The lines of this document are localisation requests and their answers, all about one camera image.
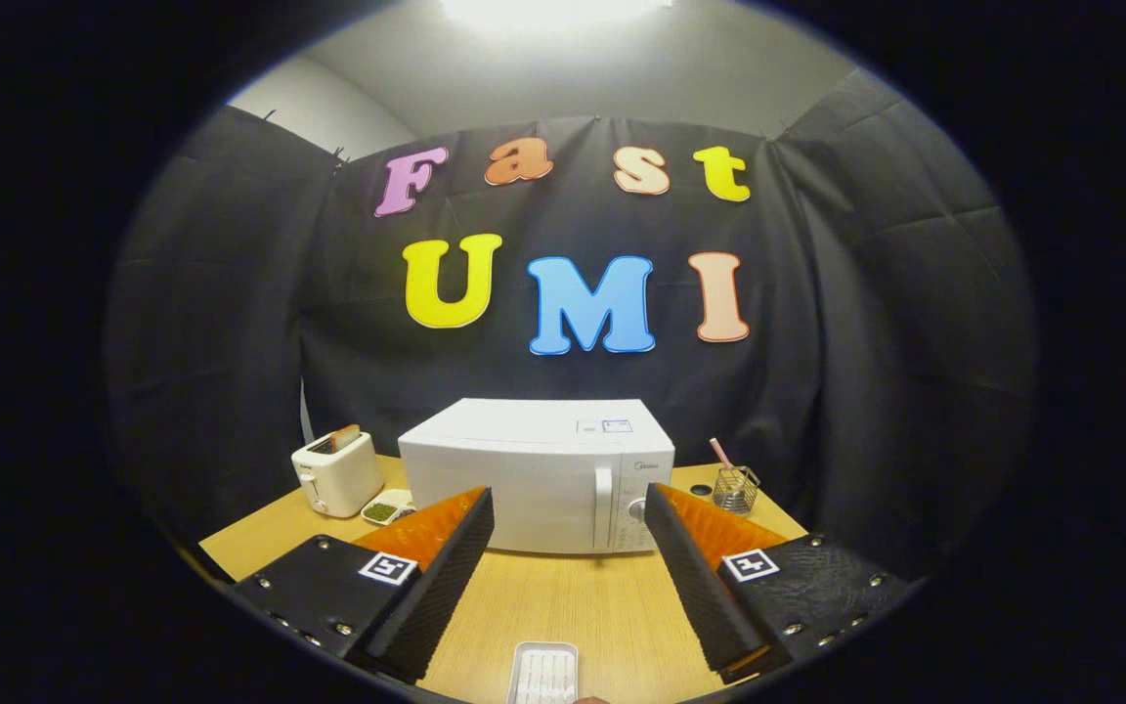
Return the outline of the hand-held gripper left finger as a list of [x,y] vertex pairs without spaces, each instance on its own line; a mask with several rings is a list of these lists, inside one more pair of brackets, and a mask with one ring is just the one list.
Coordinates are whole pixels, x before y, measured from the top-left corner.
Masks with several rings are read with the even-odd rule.
[[475,485],[359,540],[318,534],[233,583],[245,609],[331,658],[414,684],[495,531]]

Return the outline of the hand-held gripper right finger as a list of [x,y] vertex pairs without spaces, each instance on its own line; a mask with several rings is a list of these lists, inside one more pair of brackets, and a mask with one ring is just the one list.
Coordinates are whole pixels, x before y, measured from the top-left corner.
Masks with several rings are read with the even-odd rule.
[[647,487],[644,520],[724,684],[835,650],[911,589],[826,535],[788,540],[674,487]]

